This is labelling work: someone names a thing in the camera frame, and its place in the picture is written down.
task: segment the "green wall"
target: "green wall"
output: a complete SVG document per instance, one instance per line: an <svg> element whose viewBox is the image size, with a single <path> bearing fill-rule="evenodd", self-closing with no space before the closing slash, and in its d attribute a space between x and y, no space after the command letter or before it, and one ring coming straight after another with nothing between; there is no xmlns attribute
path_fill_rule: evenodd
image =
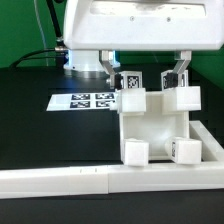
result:
<svg viewBox="0 0 224 224"><path fill-rule="evenodd" d="M55 46L55 35L45 0L38 0L38 8L48 47ZM61 29L64 4L55 4ZM26 53L43 49L33 0L0 1L0 67L7 67ZM45 65L45 60L23 62L21 65Z"/></svg>
<svg viewBox="0 0 224 224"><path fill-rule="evenodd" d="M55 36L46 5L46 0L38 0L41 22L48 47L55 46ZM65 4L55 4L61 29ZM43 49L37 25L33 0L0 1L0 67L7 67L22 55ZM174 62L170 52L120 52L124 64ZM44 66L44 60L23 62L20 66ZM194 52L191 66L207 79L224 89L224 49L211 52Z"/></svg>

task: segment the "black table surface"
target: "black table surface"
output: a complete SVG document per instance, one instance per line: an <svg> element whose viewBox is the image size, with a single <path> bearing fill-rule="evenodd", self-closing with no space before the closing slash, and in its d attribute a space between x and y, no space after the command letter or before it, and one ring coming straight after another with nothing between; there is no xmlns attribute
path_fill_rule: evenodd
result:
<svg viewBox="0 0 224 224"><path fill-rule="evenodd" d="M158 91L159 74L171 68L129 65L122 70L143 71L144 87ZM209 111L209 105L218 105L214 94L223 97L223 91L197 73L190 77L192 85L205 86L202 111L192 113L191 119L200 119L207 128L210 125L223 144L219 134L224 129L224 122L220 125L223 118L218 119L217 113L214 118L214 112ZM213 90L210 101L208 87ZM56 68L0 69L0 170L121 163L116 112L46 111L52 94L107 91L110 89L103 78L69 77ZM221 120L217 128L212 118ZM0 223L224 223L224 191L0 200Z"/></svg>

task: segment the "white plastic block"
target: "white plastic block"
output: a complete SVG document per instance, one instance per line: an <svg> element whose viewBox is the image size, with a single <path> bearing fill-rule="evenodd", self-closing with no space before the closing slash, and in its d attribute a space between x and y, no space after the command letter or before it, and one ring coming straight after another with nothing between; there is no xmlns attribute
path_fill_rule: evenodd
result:
<svg viewBox="0 0 224 224"><path fill-rule="evenodd" d="M200 87L176 87L164 91L164 113L195 110L201 110Z"/></svg>
<svg viewBox="0 0 224 224"><path fill-rule="evenodd" d="M125 139L135 138L150 143L149 160L168 160L164 147L167 139L171 136L189 138L188 112L164 115L163 95L163 92L147 92L146 112L141 116L120 113L121 156Z"/></svg>
<svg viewBox="0 0 224 224"><path fill-rule="evenodd" d="M166 142L166 151L177 164L200 164L202 142L199 140L174 137Z"/></svg>
<svg viewBox="0 0 224 224"><path fill-rule="evenodd" d="M149 143L136 139L125 140L124 164L128 166L147 166Z"/></svg>
<svg viewBox="0 0 224 224"><path fill-rule="evenodd" d="M0 198L106 193L107 166L0 171Z"/></svg>
<svg viewBox="0 0 224 224"><path fill-rule="evenodd" d="M123 89L142 88L142 72L124 71L120 74L123 77Z"/></svg>
<svg viewBox="0 0 224 224"><path fill-rule="evenodd" d="M144 88L122 89L119 94L119 113L139 113L146 111Z"/></svg>
<svg viewBox="0 0 224 224"><path fill-rule="evenodd" d="M224 188L224 163L154 163L146 167L109 166L109 193Z"/></svg>

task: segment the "black cable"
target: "black cable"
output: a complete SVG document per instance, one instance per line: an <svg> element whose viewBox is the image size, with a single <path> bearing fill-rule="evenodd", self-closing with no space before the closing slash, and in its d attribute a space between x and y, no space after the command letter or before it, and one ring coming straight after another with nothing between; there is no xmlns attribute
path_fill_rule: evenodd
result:
<svg viewBox="0 0 224 224"><path fill-rule="evenodd" d="M62 33L61 33L61 29L58 23L58 18L55 12L55 7L54 7L54 3L53 0L46 0L47 1L47 5L51 14L51 19L54 25L54 31L56 34L57 39L61 39L62 38Z"/></svg>
<svg viewBox="0 0 224 224"><path fill-rule="evenodd" d="M40 59L47 59L47 58L49 58L49 59L55 59L55 58L57 58L58 56L48 56L48 57L35 57L35 58L23 58L23 59L21 59L20 60L20 62L19 63L21 63L21 62L23 62L23 61L29 61L29 60L40 60Z"/></svg>
<svg viewBox="0 0 224 224"><path fill-rule="evenodd" d="M54 0L56 3L62 3L64 0Z"/></svg>
<svg viewBox="0 0 224 224"><path fill-rule="evenodd" d="M31 57L33 55L37 55L37 54L42 54L42 53L46 53L46 52L55 52L54 48L49 48L49 49L44 49L44 50L39 50L39 51L33 51L31 53L25 54L24 56L22 56L20 59L16 60L15 62L13 62L9 68L16 68L16 66L23 60L25 60L28 57Z"/></svg>

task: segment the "white cube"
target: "white cube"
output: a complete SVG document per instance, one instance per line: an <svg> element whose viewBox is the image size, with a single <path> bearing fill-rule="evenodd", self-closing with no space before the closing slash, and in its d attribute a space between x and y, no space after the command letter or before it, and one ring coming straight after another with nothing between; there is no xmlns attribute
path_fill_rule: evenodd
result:
<svg viewBox="0 0 224 224"><path fill-rule="evenodd" d="M123 162L127 166L147 166L149 143L138 140L125 140Z"/></svg>
<svg viewBox="0 0 224 224"><path fill-rule="evenodd" d="M122 89L119 94L119 113L141 113L146 111L144 88Z"/></svg>
<svg viewBox="0 0 224 224"><path fill-rule="evenodd" d="M176 87L164 91L163 112L201 110L199 86Z"/></svg>
<svg viewBox="0 0 224 224"><path fill-rule="evenodd" d="M170 159L177 164L200 164L202 142L175 137L166 142L166 151Z"/></svg>

